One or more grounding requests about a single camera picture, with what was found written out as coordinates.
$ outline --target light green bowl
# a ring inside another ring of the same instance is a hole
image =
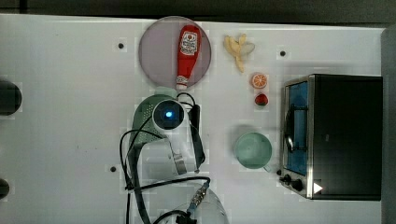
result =
[[[235,143],[233,152],[239,162],[248,169],[259,169],[271,160],[271,143],[260,133],[245,133]]]

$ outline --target orange slice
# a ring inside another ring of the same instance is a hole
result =
[[[255,89],[262,89],[262,88],[264,88],[267,85],[267,77],[264,74],[256,73],[251,78],[251,85]]]

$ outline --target pink plate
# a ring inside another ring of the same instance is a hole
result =
[[[154,22],[140,39],[139,62],[146,76],[158,86],[176,88],[177,47],[180,30],[188,24],[201,30],[201,51],[192,70],[188,87],[197,83],[210,65],[211,48],[205,31],[183,17],[165,17]]]

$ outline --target red ketchup bottle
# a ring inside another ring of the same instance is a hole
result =
[[[180,31],[177,49],[177,79],[176,87],[183,91],[198,58],[201,47],[201,32],[194,25],[186,25]]]

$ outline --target peeled banana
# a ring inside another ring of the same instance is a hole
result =
[[[245,34],[242,34],[238,41],[227,35],[224,37],[224,48],[226,48],[229,54],[235,57],[236,67],[238,67],[241,73],[245,71],[242,56],[248,55],[255,48],[254,44],[246,42],[246,39],[247,35]]]

